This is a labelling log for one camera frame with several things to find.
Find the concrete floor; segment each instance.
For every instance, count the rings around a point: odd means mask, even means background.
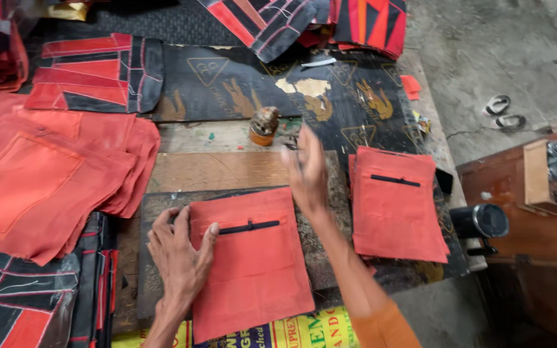
[[[408,0],[406,46],[420,52],[457,165],[540,134],[532,124],[557,118],[557,0]],[[497,94],[507,112],[527,117],[521,132],[488,128],[481,115]],[[488,330],[475,276],[392,296],[424,348],[481,347]]]

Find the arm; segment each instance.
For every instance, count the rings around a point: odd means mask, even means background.
[[[363,347],[419,347],[397,305],[375,282],[341,235],[327,199],[327,171],[321,141],[306,126],[298,152],[284,151],[294,200],[318,234],[337,279],[353,329]]]
[[[219,225],[212,224],[201,247],[195,250],[190,242],[188,220],[189,207],[164,210],[147,233],[147,248],[159,270],[165,288],[165,295],[156,304],[156,318],[147,335],[143,348],[167,348],[173,346],[173,339],[184,320],[195,296],[205,284],[212,250],[219,235]],[[173,225],[169,219],[177,216]]]

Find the orange sleeve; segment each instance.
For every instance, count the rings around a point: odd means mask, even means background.
[[[369,317],[350,319],[362,348],[420,348],[412,328],[392,300]]]

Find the black cylinder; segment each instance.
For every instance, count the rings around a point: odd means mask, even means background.
[[[459,238],[492,238],[509,233],[509,219],[495,204],[455,208],[450,213]]]

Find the black zipper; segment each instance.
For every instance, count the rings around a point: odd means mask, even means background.
[[[280,225],[278,220],[276,221],[268,221],[268,222],[259,222],[258,224],[253,224],[252,219],[248,219],[248,225],[244,226],[236,226],[236,227],[229,227],[229,228],[221,228],[219,230],[220,235],[228,235],[230,233],[238,233],[238,232],[245,232],[245,231],[252,231],[252,230],[259,230],[260,228],[268,228]]]
[[[381,175],[371,175],[371,179],[381,180],[381,181],[390,181],[391,183],[397,184],[405,184],[410,186],[420,187],[420,183],[415,183],[414,181],[407,181],[404,178],[391,178],[391,177],[382,177]]]

